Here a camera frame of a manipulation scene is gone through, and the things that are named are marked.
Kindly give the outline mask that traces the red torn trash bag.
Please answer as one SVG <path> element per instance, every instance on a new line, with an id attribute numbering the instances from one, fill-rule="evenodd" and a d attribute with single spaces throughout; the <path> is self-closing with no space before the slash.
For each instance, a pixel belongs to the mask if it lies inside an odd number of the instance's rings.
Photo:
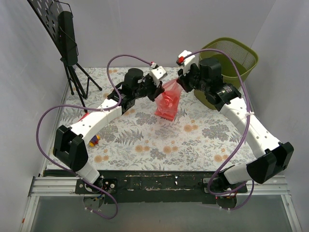
<path id="1" fill-rule="evenodd" d="M 163 88 L 165 91 L 155 100 L 157 109 L 154 114 L 163 119 L 173 121 L 178 112 L 178 105 L 183 88 L 177 83 L 176 79 L 166 82 Z"/>

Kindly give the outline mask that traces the red trash bag roll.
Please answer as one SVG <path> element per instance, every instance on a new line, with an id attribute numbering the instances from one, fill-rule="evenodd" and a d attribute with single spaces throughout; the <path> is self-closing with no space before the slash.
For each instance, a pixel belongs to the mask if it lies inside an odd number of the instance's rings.
<path id="1" fill-rule="evenodd" d="M 78 122 L 81 121 L 81 120 L 83 120 L 87 115 L 88 115 L 88 113 L 85 113 L 85 114 L 78 120 Z"/>

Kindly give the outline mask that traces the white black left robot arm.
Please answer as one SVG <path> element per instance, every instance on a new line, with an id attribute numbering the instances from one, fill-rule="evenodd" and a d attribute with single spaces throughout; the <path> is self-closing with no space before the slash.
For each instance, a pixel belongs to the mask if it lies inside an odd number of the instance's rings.
<path id="1" fill-rule="evenodd" d="M 108 95 L 97 111 L 87 114 L 69 127 L 60 126 L 57 129 L 53 155 L 86 180 L 90 192 L 100 192 L 103 182 L 88 160 L 86 146 L 103 127 L 133 107 L 137 99 L 148 97 L 154 101 L 164 92 L 162 80 L 166 76 L 167 72 L 161 66 L 150 70 L 147 75 L 140 69 L 131 68 L 123 82 L 116 85 L 116 90 Z"/>

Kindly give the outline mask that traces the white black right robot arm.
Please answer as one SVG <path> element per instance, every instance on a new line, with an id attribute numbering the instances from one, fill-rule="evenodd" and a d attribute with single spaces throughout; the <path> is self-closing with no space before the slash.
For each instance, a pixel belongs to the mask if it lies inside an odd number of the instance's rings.
<path id="1" fill-rule="evenodd" d="M 214 105 L 243 134 L 250 146 L 255 160 L 231 166 L 216 174 L 210 181 L 211 191 L 229 192 L 236 184 L 254 181 L 262 184 L 285 170 L 290 162 L 294 148 L 290 142 L 282 143 L 273 136 L 247 109 L 245 99 L 232 84 L 223 82 L 221 64 L 216 58 L 204 58 L 198 64 L 194 56 L 180 55 L 177 64 L 177 83 L 186 92 L 199 90 L 206 100 Z"/>

